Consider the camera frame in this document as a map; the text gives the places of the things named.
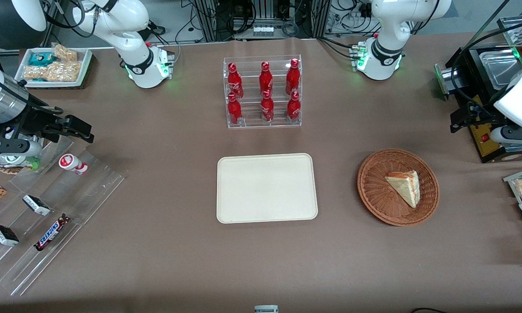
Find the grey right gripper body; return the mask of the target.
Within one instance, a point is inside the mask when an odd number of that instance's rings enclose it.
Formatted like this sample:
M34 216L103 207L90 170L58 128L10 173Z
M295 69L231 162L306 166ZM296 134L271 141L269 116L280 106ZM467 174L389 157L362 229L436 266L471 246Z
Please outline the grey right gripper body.
M0 87L0 123L14 119L26 108L26 100L29 97L28 91L20 87L14 87L13 91L22 99L18 99Z

